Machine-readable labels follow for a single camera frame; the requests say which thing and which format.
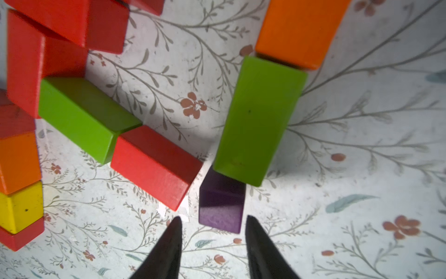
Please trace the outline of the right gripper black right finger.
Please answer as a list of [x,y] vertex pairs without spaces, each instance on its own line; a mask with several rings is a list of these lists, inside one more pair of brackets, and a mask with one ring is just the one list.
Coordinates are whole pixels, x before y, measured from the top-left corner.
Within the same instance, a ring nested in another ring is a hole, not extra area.
[[251,279],[299,279],[259,221],[248,215],[246,245]]

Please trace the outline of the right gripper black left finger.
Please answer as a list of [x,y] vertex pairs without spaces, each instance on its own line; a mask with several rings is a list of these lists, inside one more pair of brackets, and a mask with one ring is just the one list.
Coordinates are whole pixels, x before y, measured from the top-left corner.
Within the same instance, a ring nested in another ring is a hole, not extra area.
[[182,222],[175,217],[130,279],[177,279],[182,253]]

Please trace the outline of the purple small block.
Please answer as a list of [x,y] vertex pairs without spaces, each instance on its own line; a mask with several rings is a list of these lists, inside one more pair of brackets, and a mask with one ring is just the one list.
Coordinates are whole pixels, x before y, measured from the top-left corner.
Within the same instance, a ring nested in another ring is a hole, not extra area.
[[239,234],[245,206],[246,184],[209,168],[199,192],[199,223]]

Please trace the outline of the red long block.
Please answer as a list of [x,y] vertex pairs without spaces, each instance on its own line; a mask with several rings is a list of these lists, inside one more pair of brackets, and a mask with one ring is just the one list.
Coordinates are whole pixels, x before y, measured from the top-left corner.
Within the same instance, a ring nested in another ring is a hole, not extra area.
[[110,166],[176,211],[203,163],[150,127],[140,126],[118,137]]

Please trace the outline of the yellow block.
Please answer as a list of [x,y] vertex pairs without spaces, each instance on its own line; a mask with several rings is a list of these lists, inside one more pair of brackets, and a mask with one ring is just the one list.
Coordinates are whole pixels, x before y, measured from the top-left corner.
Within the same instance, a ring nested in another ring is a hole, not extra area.
[[17,234],[44,215],[43,184],[29,185],[13,194],[1,193],[1,227]]

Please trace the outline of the green block bottom pair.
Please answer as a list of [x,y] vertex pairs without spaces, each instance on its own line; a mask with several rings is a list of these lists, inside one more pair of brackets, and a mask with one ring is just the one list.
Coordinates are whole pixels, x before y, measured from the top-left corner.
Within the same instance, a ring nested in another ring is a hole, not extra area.
[[261,186],[306,80],[306,72],[247,56],[213,169],[245,184]]

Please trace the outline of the orange block bottom pair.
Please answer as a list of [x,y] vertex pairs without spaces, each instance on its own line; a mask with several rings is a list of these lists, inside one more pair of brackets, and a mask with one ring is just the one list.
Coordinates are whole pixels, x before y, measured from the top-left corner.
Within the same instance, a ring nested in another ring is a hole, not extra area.
[[270,1],[255,50],[289,65],[317,70],[349,5],[349,0]]

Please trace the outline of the red small block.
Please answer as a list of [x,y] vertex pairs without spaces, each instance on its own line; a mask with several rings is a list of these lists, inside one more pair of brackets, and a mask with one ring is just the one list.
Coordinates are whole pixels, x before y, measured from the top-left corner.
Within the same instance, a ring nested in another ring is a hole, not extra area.
[[1,227],[1,244],[12,251],[18,251],[44,232],[44,218],[40,218],[28,227],[12,234]]

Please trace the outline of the red block low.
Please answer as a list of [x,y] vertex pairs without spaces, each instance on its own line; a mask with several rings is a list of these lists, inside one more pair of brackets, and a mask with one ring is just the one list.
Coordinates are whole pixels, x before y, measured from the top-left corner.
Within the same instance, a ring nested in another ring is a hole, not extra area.
[[16,0],[5,3],[83,48],[115,54],[123,52],[129,10],[118,1]]

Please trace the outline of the red triangle block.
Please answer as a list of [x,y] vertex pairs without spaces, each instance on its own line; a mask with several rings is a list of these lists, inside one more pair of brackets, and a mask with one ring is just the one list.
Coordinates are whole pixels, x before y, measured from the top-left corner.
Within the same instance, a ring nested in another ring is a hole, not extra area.
[[163,13],[165,0],[123,0],[123,2],[160,16]]

